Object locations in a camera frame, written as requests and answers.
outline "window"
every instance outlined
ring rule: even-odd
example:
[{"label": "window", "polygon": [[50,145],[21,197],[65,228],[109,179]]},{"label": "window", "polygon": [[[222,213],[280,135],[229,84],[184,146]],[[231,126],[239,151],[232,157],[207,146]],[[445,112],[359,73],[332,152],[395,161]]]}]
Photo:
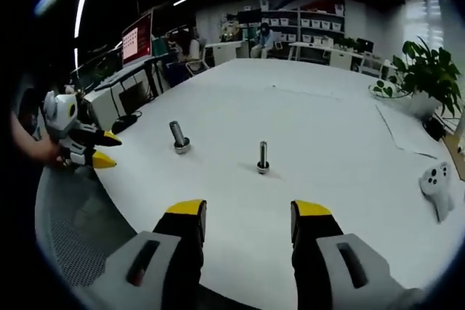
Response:
[{"label": "window", "polygon": [[420,42],[421,37],[430,49],[443,45],[442,17],[439,0],[406,0],[404,40]]}]

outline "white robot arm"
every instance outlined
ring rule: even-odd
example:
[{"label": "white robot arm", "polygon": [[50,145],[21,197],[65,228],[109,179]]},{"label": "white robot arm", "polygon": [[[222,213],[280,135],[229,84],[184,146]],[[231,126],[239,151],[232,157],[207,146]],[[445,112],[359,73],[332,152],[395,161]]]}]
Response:
[{"label": "white robot arm", "polygon": [[116,162],[95,145],[113,147],[121,141],[111,132],[101,131],[78,120],[78,101],[73,94],[55,96],[49,91],[44,100],[46,129],[51,138],[62,147],[62,156],[72,163],[94,168],[109,168]]}]

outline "red screen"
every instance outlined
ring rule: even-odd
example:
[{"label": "red screen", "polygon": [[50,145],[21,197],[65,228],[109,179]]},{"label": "red screen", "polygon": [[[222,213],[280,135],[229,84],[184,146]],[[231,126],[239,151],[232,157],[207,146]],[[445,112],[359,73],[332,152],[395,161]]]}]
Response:
[{"label": "red screen", "polygon": [[152,14],[145,15],[123,32],[123,64],[150,55]]}]

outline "white vr controller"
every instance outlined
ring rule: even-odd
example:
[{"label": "white vr controller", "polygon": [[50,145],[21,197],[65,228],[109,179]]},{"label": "white vr controller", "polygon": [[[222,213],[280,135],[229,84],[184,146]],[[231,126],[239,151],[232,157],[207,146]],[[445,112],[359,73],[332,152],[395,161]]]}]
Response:
[{"label": "white vr controller", "polygon": [[420,189],[436,209],[437,220],[444,221],[453,210],[453,201],[449,193],[450,166],[443,162],[425,171],[419,179]]}]

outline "metal peg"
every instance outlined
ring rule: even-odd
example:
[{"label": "metal peg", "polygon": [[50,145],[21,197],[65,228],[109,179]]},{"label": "metal peg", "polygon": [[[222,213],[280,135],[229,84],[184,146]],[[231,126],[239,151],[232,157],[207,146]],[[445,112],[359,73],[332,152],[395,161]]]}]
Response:
[{"label": "metal peg", "polygon": [[177,154],[185,154],[190,149],[190,140],[184,137],[181,126],[177,121],[169,123],[169,128],[174,137],[174,151]]},{"label": "metal peg", "polygon": [[256,169],[259,172],[259,174],[265,174],[270,169],[270,164],[267,161],[267,151],[268,151],[268,146],[267,146],[266,141],[261,141],[260,142],[260,161],[256,165]]}]

